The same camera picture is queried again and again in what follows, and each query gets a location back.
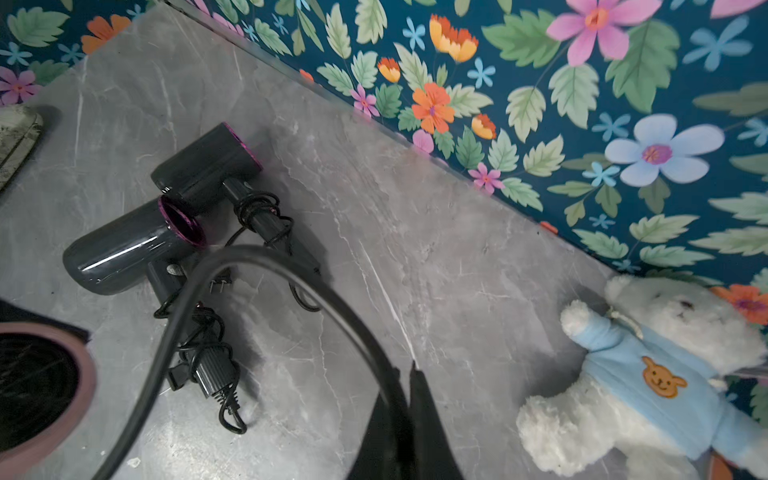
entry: white teddy bear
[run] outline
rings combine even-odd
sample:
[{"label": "white teddy bear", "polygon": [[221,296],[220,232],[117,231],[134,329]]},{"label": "white teddy bear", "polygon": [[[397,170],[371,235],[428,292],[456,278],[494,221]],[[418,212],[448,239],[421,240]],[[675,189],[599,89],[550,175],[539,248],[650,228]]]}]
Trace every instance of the white teddy bear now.
[{"label": "white teddy bear", "polygon": [[688,459],[713,446],[768,479],[768,430],[713,386],[763,363],[760,332],[692,283],[617,276],[605,298],[620,321],[579,300],[561,315],[565,334],[590,351],[576,383],[520,409],[520,439],[535,464],[571,476],[616,447],[630,480],[693,480]]}]

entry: gray marble floor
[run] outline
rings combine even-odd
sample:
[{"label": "gray marble floor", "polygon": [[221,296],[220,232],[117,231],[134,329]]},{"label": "gray marble floor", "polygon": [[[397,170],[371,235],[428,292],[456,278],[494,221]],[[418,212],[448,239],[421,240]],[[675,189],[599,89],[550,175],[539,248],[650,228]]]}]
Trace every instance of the gray marble floor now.
[{"label": "gray marble floor", "polygon": [[[467,479],[551,478],[515,431],[525,397],[572,382],[583,351],[558,314],[593,304],[607,269],[388,137],[350,109],[160,5],[32,103],[45,137],[0,196],[0,295],[88,328],[98,364],[85,421],[28,478],[89,478],[129,413],[164,325],[147,284],[116,296],[78,287],[61,265],[74,239],[158,192],[149,173],[220,121],[265,165],[326,279],[392,361],[415,358],[431,383]],[[236,229],[207,215],[221,244]],[[242,242],[254,237],[243,237]],[[342,478],[376,385],[322,313],[299,310],[286,284],[236,270],[206,299],[229,327],[245,371],[244,436],[219,427],[195,388],[163,392],[116,478]],[[620,454],[578,478],[621,478]]]}]

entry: light blue flower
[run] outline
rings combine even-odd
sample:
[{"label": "light blue flower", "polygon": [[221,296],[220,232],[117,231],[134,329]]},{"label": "light blue flower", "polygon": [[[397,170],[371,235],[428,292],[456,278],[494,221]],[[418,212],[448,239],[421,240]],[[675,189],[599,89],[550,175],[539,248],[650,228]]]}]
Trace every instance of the light blue flower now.
[{"label": "light blue flower", "polygon": [[67,48],[67,45],[58,44],[58,49],[64,52],[61,56],[61,61],[64,63],[68,63],[70,60],[72,60],[72,63],[78,63],[81,58],[85,58],[85,53],[79,51],[80,44],[78,43],[73,43],[72,48]]},{"label": "light blue flower", "polygon": [[751,118],[746,122],[749,130],[739,134],[739,140],[746,140],[747,138],[755,138],[756,147],[764,147],[768,141],[768,125],[765,124],[759,118]]},{"label": "light blue flower", "polygon": [[250,38],[251,41],[259,41],[259,39],[256,38],[256,32],[253,30],[253,25],[243,22],[243,33],[248,35],[248,38]]},{"label": "light blue flower", "polygon": [[275,19],[275,28],[277,28],[277,31],[279,31],[283,35],[288,35],[288,29],[286,28],[286,21],[283,17],[278,17],[275,14],[272,14],[272,18]]},{"label": "light blue flower", "polygon": [[616,266],[616,270],[620,272],[635,273],[640,269],[640,267],[632,265],[632,262],[626,258],[621,262],[616,261],[611,263],[614,264]]},{"label": "light blue flower", "polygon": [[8,57],[8,60],[6,60],[5,63],[8,65],[13,65],[14,63],[18,62],[20,65],[24,65],[25,67],[29,66],[29,62],[26,61],[25,58],[30,58],[32,56],[31,53],[28,51],[19,51],[18,45],[12,41],[8,43],[8,50],[0,50],[0,55]]},{"label": "light blue flower", "polygon": [[600,184],[615,187],[616,180],[614,180],[612,176],[619,173],[619,170],[621,169],[616,165],[611,165],[603,170],[603,166],[600,165],[600,162],[592,162],[592,170],[581,172],[581,176],[584,178],[594,178],[594,180],[592,180],[592,187],[597,187]]},{"label": "light blue flower", "polygon": [[750,23],[749,17],[741,15],[736,17],[720,34],[716,37],[711,30],[699,28],[691,36],[690,41],[699,48],[689,51],[683,57],[683,63],[693,63],[699,58],[707,56],[704,61],[704,70],[715,71],[720,66],[720,59],[723,55],[728,57],[743,57],[752,51],[752,43],[747,40],[733,40]]},{"label": "light blue flower", "polygon": [[603,141],[609,141],[611,135],[626,138],[629,137],[629,132],[623,126],[628,124],[630,119],[629,114],[623,114],[616,121],[613,121],[608,113],[603,112],[600,114],[600,121],[602,123],[593,126],[592,131],[604,131]]},{"label": "light blue flower", "polygon": [[602,227],[607,230],[611,225],[615,225],[616,222],[608,219],[608,215],[600,214],[599,217],[589,217],[589,221],[592,222],[593,227]]},{"label": "light blue flower", "polygon": [[[677,10],[680,7],[680,5],[682,5],[683,3],[685,3],[685,0],[672,0],[672,3],[670,4],[670,9]],[[694,0],[694,3],[696,5],[701,6],[706,4],[707,0]]]},{"label": "light blue flower", "polygon": [[480,88],[482,86],[482,82],[485,82],[486,85],[489,87],[493,86],[493,80],[489,77],[489,75],[493,75],[496,73],[496,67],[493,65],[487,68],[483,68],[482,60],[480,57],[477,57],[475,59],[475,70],[470,70],[467,72],[467,76],[470,78],[477,78],[478,80],[475,82],[475,88]]},{"label": "light blue flower", "polygon": [[418,27],[414,27],[413,20],[411,20],[410,17],[406,18],[406,22],[408,23],[408,28],[404,28],[402,30],[402,34],[406,38],[411,39],[411,50],[416,50],[416,45],[418,45],[419,48],[424,50],[425,47],[424,47],[424,41],[422,40],[422,37],[427,32],[427,29],[424,28],[424,25],[419,25]]},{"label": "light blue flower", "polygon": [[129,14],[133,18],[136,18],[137,16],[141,15],[143,12],[141,11],[141,7],[138,5],[138,3],[134,3],[134,9],[126,10],[125,13]]}]

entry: green leaf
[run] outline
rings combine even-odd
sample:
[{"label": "green leaf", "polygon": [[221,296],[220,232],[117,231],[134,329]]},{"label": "green leaf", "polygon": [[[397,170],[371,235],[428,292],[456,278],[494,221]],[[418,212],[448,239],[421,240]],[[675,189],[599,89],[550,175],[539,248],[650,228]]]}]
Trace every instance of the green leaf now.
[{"label": "green leaf", "polygon": [[386,28],[386,12],[382,3],[379,0],[358,0],[355,12],[355,24],[359,27],[357,43],[378,42]]},{"label": "green leaf", "polygon": [[277,3],[275,4],[275,13],[293,17],[293,9],[295,7],[296,0],[277,0]]},{"label": "green leaf", "polygon": [[336,91],[347,97],[352,96],[352,90],[354,90],[355,87],[352,85],[352,79],[349,77],[349,74],[344,70],[335,65],[331,65],[330,63],[326,63],[325,66],[318,67],[317,71],[326,78],[331,87],[334,87]]},{"label": "green leaf", "polygon": [[592,184],[588,184],[587,182],[569,180],[563,185],[552,185],[551,187],[547,187],[547,191],[550,191],[553,194],[568,195],[569,197],[576,198],[588,194],[595,188],[596,187],[592,187]]},{"label": "green leaf", "polygon": [[382,84],[376,89],[376,108],[384,118],[394,118],[400,110],[400,85]]},{"label": "green leaf", "polygon": [[741,253],[745,257],[768,253],[768,228],[729,228],[724,232],[712,232],[707,238],[688,243],[694,247],[718,250],[720,253]]},{"label": "green leaf", "polygon": [[768,429],[768,386],[758,383],[752,388],[750,395],[752,396],[750,400],[752,418]]},{"label": "green leaf", "polygon": [[512,0],[498,0],[498,6],[502,7],[504,13],[512,13]]},{"label": "green leaf", "polygon": [[552,172],[560,169],[560,163],[565,158],[562,153],[562,135],[558,135],[546,145],[543,141],[539,142],[523,157],[525,171],[537,177],[550,177]]},{"label": "green leaf", "polygon": [[652,184],[640,187],[640,190],[637,191],[637,195],[645,200],[645,204],[655,214],[664,211],[664,200],[669,198],[671,194],[667,182],[662,180],[661,176],[656,177]]},{"label": "green leaf", "polygon": [[33,61],[29,64],[29,69],[35,73],[35,83],[45,86],[51,83],[54,78],[66,72],[69,69],[69,64],[54,63],[53,60],[46,60],[42,63]]},{"label": "green leaf", "polygon": [[768,154],[731,157],[730,163],[739,170],[744,170],[751,174],[764,175],[763,181],[768,182]]},{"label": "green leaf", "polygon": [[757,220],[758,225],[768,225],[768,195],[744,192],[741,198],[710,198],[710,205],[734,214],[737,220]]},{"label": "green leaf", "polygon": [[672,280],[695,283],[705,287],[718,286],[723,284],[723,282],[715,280],[714,278],[709,278],[708,276],[694,275],[693,272],[680,270],[675,271],[669,268],[665,268],[663,270],[648,270],[645,273],[645,276],[649,276],[651,278],[670,278]]},{"label": "green leaf", "polygon": [[482,145],[466,125],[464,126],[464,134],[456,141],[456,158],[467,170],[474,170],[485,158],[485,154],[482,153]]},{"label": "green leaf", "polygon": [[330,14],[326,15],[326,32],[328,32],[328,45],[341,58],[347,59],[352,54],[352,47],[349,46],[349,30],[346,23],[341,18],[341,8],[336,3],[331,8]]},{"label": "green leaf", "polygon": [[471,117],[480,113],[480,109],[493,103],[488,95],[475,91],[475,87],[457,84],[445,89],[451,97],[449,107],[453,108],[456,118]]},{"label": "green leaf", "polygon": [[544,211],[544,205],[541,204],[538,193],[531,185],[515,177],[504,179],[502,183],[504,184],[502,194],[509,200],[520,204],[522,207],[530,207],[540,212]]},{"label": "green leaf", "polygon": [[398,130],[414,131],[422,127],[422,121],[414,116],[410,107],[403,108],[397,116],[397,120]]},{"label": "green leaf", "polygon": [[744,85],[739,91],[721,91],[694,98],[704,110],[727,111],[733,117],[751,117],[768,109],[768,81]]},{"label": "green leaf", "polygon": [[588,64],[565,65],[557,70],[549,80],[549,88],[560,116],[567,114],[574,125],[586,130],[589,111],[598,107],[595,99],[600,94],[599,81],[598,73]]},{"label": "green leaf", "polygon": [[445,64],[440,65],[440,68],[437,69],[437,79],[435,80],[435,83],[437,83],[438,87],[445,86],[445,81],[448,80],[448,69],[445,66]]},{"label": "green leaf", "polygon": [[597,255],[605,258],[620,259],[629,253],[626,243],[620,243],[618,238],[610,237],[602,232],[587,232],[586,230],[574,230],[581,242]]},{"label": "green leaf", "polygon": [[554,21],[554,16],[539,9],[538,17],[527,10],[521,10],[520,16],[504,15],[503,25],[483,27],[482,34],[499,50],[505,60],[516,60],[518,67],[533,64],[534,68],[543,67],[554,57],[560,48],[560,42],[547,35],[547,28]]},{"label": "green leaf", "polygon": [[569,227],[573,227],[576,222],[584,218],[587,214],[587,211],[584,209],[584,201],[579,200],[575,204],[566,207],[564,213],[566,223],[568,223]]},{"label": "green leaf", "polygon": [[619,213],[619,204],[621,203],[621,195],[618,190],[604,184],[598,190],[598,194],[594,196],[594,201],[603,207],[603,211],[609,217],[616,218]]},{"label": "green leaf", "polygon": [[582,158],[564,161],[561,167],[566,170],[592,170],[593,162],[598,162],[603,168],[611,165],[611,161],[603,154],[584,154]]},{"label": "green leaf", "polygon": [[649,114],[657,88],[669,88],[670,70],[677,68],[680,38],[669,25],[648,20],[629,31],[629,51],[622,60],[613,60],[605,80],[614,80],[614,96],[627,96],[638,111]]},{"label": "green leaf", "polygon": [[325,49],[323,48],[323,44],[320,43],[320,39],[317,36],[315,25],[313,25],[310,18],[307,17],[306,14],[301,10],[299,10],[299,25],[301,25],[301,28],[304,30],[304,33],[306,33],[306,36],[309,37],[310,40],[312,40],[312,42],[317,46],[317,48],[319,48],[320,51],[325,51]]},{"label": "green leaf", "polygon": [[221,12],[227,17],[227,20],[235,25],[240,21],[240,17],[237,16],[237,10],[232,6],[232,0],[216,0],[216,4],[219,5]]},{"label": "green leaf", "polygon": [[518,146],[513,145],[504,129],[499,129],[496,140],[491,140],[488,162],[496,170],[511,172],[518,167]]},{"label": "green leaf", "polygon": [[507,97],[509,105],[509,126],[515,127],[515,133],[521,142],[525,143],[531,130],[538,129],[538,122],[547,109],[544,94],[536,87],[520,87],[513,90]]},{"label": "green leaf", "polygon": [[666,245],[656,245],[655,247],[644,247],[640,250],[640,260],[653,266],[683,266],[695,265],[701,260],[712,260],[708,253],[685,250],[685,247],[667,247]]},{"label": "green leaf", "polygon": [[16,40],[30,47],[47,47],[64,33],[59,27],[69,15],[60,12],[43,12],[40,7],[33,7],[29,12],[20,8],[16,16],[8,16],[8,29]]},{"label": "green leaf", "polygon": [[453,134],[449,131],[446,131],[444,134],[441,134],[437,130],[435,130],[435,134],[433,134],[433,137],[435,138],[435,143],[437,144],[438,150],[442,152],[443,157],[445,157],[446,160],[451,156],[453,153],[454,148],[454,141],[453,141]]},{"label": "green leaf", "polygon": [[409,88],[413,91],[424,90],[424,85],[432,82],[432,76],[427,73],[427,64],[419,58],[419,54],[399,43],[395,43],[395,49],[400,57],[402,76],[406,78]]},{"label": "green leaf", "polygon": [[759,288],[760,293],[768,293],[768,268],[763,268],[760,272],[756,273],[750,285]]},{"label": "green leaf", "polygon": [[467,11],[469,10],[469,0],[454,0],[453,8],[456,10],[456,14],[459,17],[463,17],[464,15],[467,15]]},{"label": "green leaf", "polygon": [[270,27],[270,24],[262,22],[256,18],[253,20],[253,26],[256,27],[256,33],[267,47],[271,48],[276,53],[291,55],[287,45],[284,44],[282,40],[280,40],[280,36]]},{"label": "green leaf", "polygon": [[365,54],[358,51],[352,59],[352,75],[363,88],[371,88],[376,81],[376,75],[379,74],[379,69],[376,68],[376,57],[378,56],[379,54],[374,51]]},{"label": "green leaf", "polygon": [[696,220],[696,215],[657,215],[648,219],[643,217],[638,223],[629,226],[629,232],[640,242],[666,243],[687,232],[686,226]]},{"label": "green leaf", "polygon": [[304,46],[304,37],[301,35],[301,30],[297,28],[293,31],[292,34],[290,34],[290,37],[293,40],[293,54],[301,55],[306,50],[306,46]]},{"label": "green leaf", "polygon": [[243,13],[243,15],[248,15],[250,12],[250,5],[248,5],[246,0],[232,0],[232,3],[234,3],[234,5]]}]

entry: blue shirt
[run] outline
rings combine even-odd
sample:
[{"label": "blue shirt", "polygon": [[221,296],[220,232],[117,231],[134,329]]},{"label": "blue shirt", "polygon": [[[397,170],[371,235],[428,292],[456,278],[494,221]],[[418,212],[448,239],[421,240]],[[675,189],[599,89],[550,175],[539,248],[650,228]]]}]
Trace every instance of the blue shirt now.
[{"label": "blue shirt", "polygon": [[591,313],[573,340],[590,352],[582,370],[666,432],[693,459],[710,446],[736,461],[761,435],[749,416],[733,407],[708,380],[712,366],[641,327],[643,339]]}]

